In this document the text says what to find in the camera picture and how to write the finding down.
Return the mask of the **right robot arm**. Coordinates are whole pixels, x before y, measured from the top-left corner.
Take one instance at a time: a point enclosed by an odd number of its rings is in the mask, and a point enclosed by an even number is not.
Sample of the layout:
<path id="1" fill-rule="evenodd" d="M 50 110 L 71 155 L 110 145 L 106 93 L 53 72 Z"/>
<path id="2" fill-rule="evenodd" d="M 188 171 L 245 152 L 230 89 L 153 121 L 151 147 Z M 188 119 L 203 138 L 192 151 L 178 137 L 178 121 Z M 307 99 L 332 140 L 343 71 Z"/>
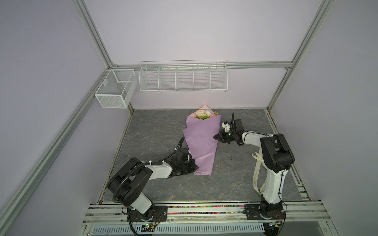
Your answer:
<path id="1" fill-rule="evenodd" d="M 260 203 L 245 205 L 243 213 L 247 219 L 286 219 L 282 190 L 295 158 L 284 135 L 246 131 L 241 120 L 232 116 L 230 122 L 221 124 L 221 130 L 214 139 L 221 143 L 236 142 L 239 146 L 259 147 L 252 157 L 257 161 L 253 187 L 260 195 Z"/>

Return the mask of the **cream rose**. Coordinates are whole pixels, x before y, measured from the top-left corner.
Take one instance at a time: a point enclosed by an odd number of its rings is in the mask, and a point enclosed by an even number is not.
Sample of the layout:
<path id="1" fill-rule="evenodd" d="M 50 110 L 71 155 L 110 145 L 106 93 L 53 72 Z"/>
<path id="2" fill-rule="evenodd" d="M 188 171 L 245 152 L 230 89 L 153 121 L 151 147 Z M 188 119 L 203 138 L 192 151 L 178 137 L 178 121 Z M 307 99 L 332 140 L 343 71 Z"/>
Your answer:
<path id="1" fill-rule="evenodd" d="M 196 110 L 195 111 L 195 117 L 198 118 L 198 119 L 202 119 L 202 120 L 207 119 L 208 118 L 207 111 L 202 110 L 202 109 Z"/>

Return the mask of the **pink purple wrapping paper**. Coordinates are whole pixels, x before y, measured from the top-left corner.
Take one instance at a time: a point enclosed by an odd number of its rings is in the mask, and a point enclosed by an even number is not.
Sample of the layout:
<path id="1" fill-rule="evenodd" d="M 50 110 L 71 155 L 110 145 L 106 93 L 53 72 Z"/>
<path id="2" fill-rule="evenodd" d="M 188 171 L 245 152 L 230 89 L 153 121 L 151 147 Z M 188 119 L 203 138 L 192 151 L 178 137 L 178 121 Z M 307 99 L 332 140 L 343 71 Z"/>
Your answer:
<path id="1" fill-rule="evenodd" d="M 211 110 L 207 105 L 200 109 Z M 198 166 L 195 175 L 211 176 L 218 145 L 218 141 L 213 137 L 220 131 L 221 115 L 202 120 L 196 118 L 195 112 L 193 112 L 187 116 L 186 126 L 183 130 L 185 141 Z"/>

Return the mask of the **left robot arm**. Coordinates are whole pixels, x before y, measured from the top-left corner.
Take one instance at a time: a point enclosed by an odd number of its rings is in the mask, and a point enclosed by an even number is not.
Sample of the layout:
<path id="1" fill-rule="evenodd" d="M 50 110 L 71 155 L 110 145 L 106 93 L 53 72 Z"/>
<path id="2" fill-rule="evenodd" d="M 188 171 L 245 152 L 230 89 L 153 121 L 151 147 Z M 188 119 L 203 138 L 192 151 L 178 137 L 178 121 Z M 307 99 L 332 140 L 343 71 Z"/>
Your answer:
<path id="1" fill-rule="evenodd" d="M 189 149 L 183 147 L 184 141 L 185 138 L 181 138 L 173 153 L 158 162 L 130 159 L 107 183 L 112 201 L 126 207 L 127 215 L 135 216 L 137 220 L 151 221 L 163 214 L 143 190 L 148 181 L 186 176 L 197 171 L 198 166 Z"/>

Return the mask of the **pink spray rose stem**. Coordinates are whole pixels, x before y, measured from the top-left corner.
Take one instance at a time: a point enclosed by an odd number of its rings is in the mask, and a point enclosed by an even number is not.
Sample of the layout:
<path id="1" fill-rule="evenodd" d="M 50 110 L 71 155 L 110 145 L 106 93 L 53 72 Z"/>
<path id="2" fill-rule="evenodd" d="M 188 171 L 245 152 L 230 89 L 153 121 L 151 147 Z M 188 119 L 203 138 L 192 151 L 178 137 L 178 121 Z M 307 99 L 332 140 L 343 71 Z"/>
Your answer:
<path id="1" fill-rule="evenodd" d="M 218 112 L 217 111 L 215 111 L 214 113 L 212 113 L 211 114 L 211 116 L 210 117 L 214 117 L 214 116 L 217 116 L 218 115 Z"/>

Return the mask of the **white rose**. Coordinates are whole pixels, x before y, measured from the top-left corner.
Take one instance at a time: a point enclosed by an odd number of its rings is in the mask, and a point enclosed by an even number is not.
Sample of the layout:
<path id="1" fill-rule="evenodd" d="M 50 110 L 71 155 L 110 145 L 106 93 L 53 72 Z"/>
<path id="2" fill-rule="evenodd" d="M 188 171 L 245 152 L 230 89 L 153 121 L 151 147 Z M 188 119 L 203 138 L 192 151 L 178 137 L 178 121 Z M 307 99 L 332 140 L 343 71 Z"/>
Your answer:
<path id="1" fill-rule="evenodd" d="M 204 114 L 205 117 L 209 118 L 209 117 L 212 117 L 212 115 L 213 115 L 213 112 L 211 110 L 205 110 L 205 114 Z"/>

